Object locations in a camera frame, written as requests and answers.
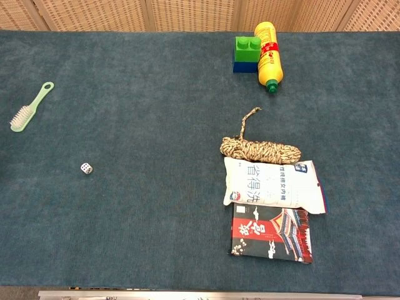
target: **bottle label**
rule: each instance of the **bottle label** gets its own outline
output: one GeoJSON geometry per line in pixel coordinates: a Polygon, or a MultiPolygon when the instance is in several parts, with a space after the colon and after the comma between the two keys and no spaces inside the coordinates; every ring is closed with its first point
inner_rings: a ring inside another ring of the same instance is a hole
{"type": "Polygon", "coordinates": [[[267,53],[268,51],[279,52],[279,47],[277,42],[267,42],[263,47],[261,47],[261,55],[267,53]]]}

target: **beige wall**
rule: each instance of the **beige wall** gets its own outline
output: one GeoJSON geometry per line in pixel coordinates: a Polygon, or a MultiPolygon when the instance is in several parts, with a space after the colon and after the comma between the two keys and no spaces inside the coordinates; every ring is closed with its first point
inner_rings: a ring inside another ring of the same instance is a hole
{"type": "Polygon", "coordinates": [[[0,0],[0,29],[400,31],[400,0],[0,0]]]}

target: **light green brush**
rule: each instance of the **light green brush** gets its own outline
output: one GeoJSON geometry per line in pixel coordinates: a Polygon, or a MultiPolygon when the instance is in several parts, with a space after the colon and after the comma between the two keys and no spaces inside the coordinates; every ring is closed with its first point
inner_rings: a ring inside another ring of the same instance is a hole
{"type": "Polygon", "coordinates": [[[42,85],[42,88],[40,89],[34,101],[32,101],[32,103],[28,106],[21,107],[21,109],[17,112],[17,114],[10,122],[12,131],[19,133],[25,129],[26,125],[28,125],[29,121],[36,114],[36,109],[38,108],[39,103],[49,93],[49,91],[53,89],[53,87],[54,83],[45,82],[42,85]]]}

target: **brush handle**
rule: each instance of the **brush handle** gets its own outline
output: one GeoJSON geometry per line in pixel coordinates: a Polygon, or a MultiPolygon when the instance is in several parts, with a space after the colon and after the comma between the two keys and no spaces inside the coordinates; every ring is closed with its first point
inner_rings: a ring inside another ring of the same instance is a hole
{"type": "Polygon", "coordinates": [[[45,82],[42,85],[42,88],[40,89],[39,93],[35,97],[34,101],[32,101],[32,103],[29,105],[33,111],[36,111],[36,108],[38,107],[39,103],[43,100],[44,97],[46,97],[46,95],[49,93],[49,91],[51,91],[53,89],[53,87],[54,87],[54,83],[52,83],[50,81],[45,82]]]}

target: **book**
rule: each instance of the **book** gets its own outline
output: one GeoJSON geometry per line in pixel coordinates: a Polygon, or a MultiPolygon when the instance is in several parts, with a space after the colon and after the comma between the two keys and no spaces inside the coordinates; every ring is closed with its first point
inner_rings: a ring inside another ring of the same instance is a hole
{"type": "Polygon", "coordinates": [[[307,211],[234,203],[231,253],[311,263],[307,211]]]}

